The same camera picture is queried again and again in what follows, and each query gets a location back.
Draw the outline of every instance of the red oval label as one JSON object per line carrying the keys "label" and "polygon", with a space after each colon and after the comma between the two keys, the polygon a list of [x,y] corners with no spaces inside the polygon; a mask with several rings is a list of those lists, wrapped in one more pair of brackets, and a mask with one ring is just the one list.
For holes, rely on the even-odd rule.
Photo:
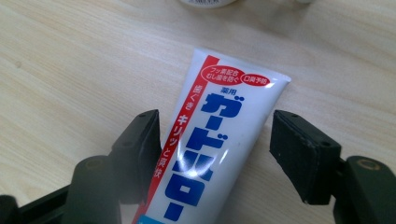
{"label": "red oval label", "polygon": [[270,79],[257,74],[245,74],[241,80],[250,86],[266,86],[270,83]]}
{"label": "red oval label", "polygon": [[242,75],[244,72],[226,65],[213,65],[204,68],[201,76],[209,82],[222,85],[233,86],[242,83]]}

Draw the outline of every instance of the wooden table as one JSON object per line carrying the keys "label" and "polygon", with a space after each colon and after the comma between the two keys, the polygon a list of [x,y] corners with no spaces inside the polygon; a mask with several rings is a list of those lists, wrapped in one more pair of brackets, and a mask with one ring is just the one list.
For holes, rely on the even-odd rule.
{"label": "wooden table", "polygon": [[[158,108],[164,134],[195,47],[292,78],[276,108],[396,171],[396,2],[0,0],[0,194],[27,204],[108,154],[134,116]],[[218,223],[333,223],[303,204],[263,127]]]}

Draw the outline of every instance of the toothpaste tube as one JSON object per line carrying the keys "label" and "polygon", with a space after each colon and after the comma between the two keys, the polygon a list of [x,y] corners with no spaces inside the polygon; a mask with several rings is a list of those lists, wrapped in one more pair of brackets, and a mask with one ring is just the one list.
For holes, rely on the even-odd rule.
{"label": "toothpaste tube", "polygon": [[196,49],[134,224],[210,224],[290,78]]}

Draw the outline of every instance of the wooden surface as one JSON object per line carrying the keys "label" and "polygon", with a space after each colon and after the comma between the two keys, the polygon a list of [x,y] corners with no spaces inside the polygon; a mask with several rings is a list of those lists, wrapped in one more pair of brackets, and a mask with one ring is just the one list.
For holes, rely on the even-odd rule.
{"label": "wooden surface", "polygon": [[[0,0],[0,194],[20,205],[107,154],[134,116],[158,108],[164,134],[194,47],[292,78],[276,108],[396,172],[396,2]],[[333,223],[301,203],[269,153],[272,117],[218,223]]]}

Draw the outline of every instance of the white bottle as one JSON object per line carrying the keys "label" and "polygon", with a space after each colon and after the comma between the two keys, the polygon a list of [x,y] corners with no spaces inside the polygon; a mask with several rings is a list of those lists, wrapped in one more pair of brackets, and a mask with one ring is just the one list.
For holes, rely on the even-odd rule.
{"label": "white bottle", "polygon": [[181,2],[193,7],[224,7],[236,0],[180,0]]}

